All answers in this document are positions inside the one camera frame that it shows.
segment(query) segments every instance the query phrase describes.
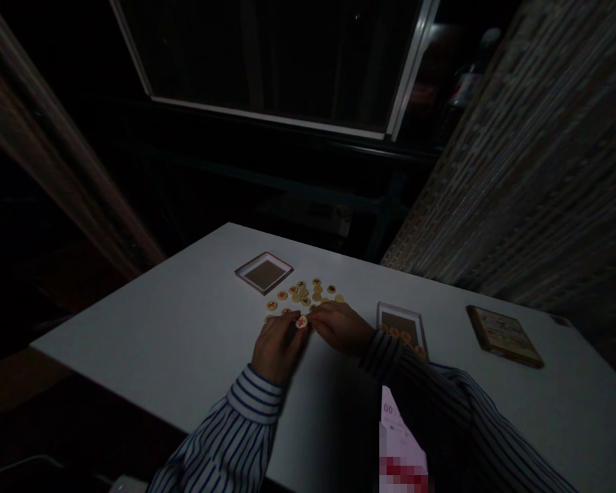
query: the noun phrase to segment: shirt sleeve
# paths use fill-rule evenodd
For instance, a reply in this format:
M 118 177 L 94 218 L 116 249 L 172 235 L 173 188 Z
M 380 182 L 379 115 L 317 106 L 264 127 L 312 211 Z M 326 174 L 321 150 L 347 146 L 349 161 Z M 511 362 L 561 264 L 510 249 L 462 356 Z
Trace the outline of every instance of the shirt sleeve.
M 147 492 L 256 492 L 272 451 L 283 388 L 248 365 L 160 468 Z
M 464 371 L 426 363 L 377 331 L 361 367 L 389 387 L 447 491 L 575 492 Z

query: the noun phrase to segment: cable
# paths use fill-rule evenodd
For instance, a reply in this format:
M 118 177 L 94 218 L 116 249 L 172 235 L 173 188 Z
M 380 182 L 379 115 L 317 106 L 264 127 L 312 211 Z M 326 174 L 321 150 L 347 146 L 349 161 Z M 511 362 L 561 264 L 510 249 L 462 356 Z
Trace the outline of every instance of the cable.
M 99 481 L 104 482 L 108 486 L 114 486 L 114 483 L 116 483 L 116 481 L 112 481 L 110 478 L 107 478 L 103 475 L 98 475 L 96 473 L 94 473 L 94 478 L 98 479 Z
M 21 464 L 24 464 L 25 462 L 30 462 L 30 461 L 37 460 L 37 459 L 45 460 L 46 462 L 49 462 L 52 466 L 55 466 L 58 469 L 64 469 L 64 466 L 60 462 L 57 462 L 54 458 L 50 457 L 49 455 L 32 455 L 31 457 L 28 457 L 27 459 L 14 462 L 13 464 L 10 464 L 9 466 L 0 468 L 0 472 L 6 471 L 7 469 L 14 468 L 16 466 L 20 466 Z M 115 483 L 115 481 L 112 481 L 110 478 L 107 478 L 100 474 L 96 474 L 95 472 L 92 473 L 92 475 L 94 478 L 98 479 L 99 481 L 102 481 L 106 485 L 113 486 Z
M 54 460 L 49 455 L 32 455 L 31 457 L 28 457 L 27 459 L 23 459 L 22 461 L 14 462 L 13 464 L 10 464 L 9 466 L 5 466 L 3 468 L 0 468 L 0 472 L 6 471 L 7 469 L 11 469 L 12 467 L 20 466 L 21 464 L 24 464 L 25 462 L 30 462 L 32 460 L 37 460 L 37 459 L 45 460 L 45 461 L 49 462 L 50 464 L 52 464 L 53 466 L 55 466 L 56 468 L 64 469 L 63 465 L 61 465 L 59 462 Z

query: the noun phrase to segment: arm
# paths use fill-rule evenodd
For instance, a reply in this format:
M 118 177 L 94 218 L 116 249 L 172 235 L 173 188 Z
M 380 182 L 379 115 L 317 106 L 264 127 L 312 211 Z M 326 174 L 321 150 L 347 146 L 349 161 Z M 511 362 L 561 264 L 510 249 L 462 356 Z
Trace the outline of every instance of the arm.
M 309 318 L 331 346 L 362 357 L 362 369 L 389 386 L 439 488 L 575 491 L 466 372 L 427 364 L 345 303 L 325 303 Z
M 292 312 L 265 324 L 251 364 L 157 471 L 149 493 L 260 489 L 272 452 L 283 385 L 305 343 L 306 329 L 297 330 L 289 344 L 285 339 L 298 315 Z

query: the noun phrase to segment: white table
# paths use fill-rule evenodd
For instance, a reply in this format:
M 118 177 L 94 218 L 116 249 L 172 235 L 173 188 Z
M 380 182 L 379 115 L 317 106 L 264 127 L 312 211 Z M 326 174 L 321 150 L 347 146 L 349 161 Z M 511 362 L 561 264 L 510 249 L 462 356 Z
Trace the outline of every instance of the white table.
M 265 300 L 276 290 L 263 298 L 233 271 L 263 251 L 294 267 L 281 286 L 320 277 L 370 323 L 378 301 L 422 313 L 433 361 L 468 371 L 581 492 L 616 492 L 616 373 L 574 328 L 245 227 L 221 227 L 32 345 L 191 432 L 251 359 Z M 518 318 L 546 367 L 482 351 L 466 305 Z M 293 305 L 279 311 L 285 306 Z M 279 421 L 268 477 L 297 492 L 336 491 L 347 481 L 362 454 L 348 446 L 350 434 L 378 420 L 378 387 L 356 366 L 312 337 Z

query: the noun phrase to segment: shirt cuff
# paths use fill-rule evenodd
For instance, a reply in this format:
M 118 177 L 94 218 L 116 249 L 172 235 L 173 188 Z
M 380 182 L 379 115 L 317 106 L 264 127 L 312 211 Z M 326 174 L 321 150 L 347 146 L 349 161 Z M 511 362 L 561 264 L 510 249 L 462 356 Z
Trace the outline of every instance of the shirt cuff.
M 226 395 L 228 403 L 243 418 L 261 425 L 271 425 L 279 419 L 283 387 L 258 375 L 249 364 Z
M 359 366 L 374 378 L 386 381 L 401 356 L 401 341 L 384 331 L 377 330 Z

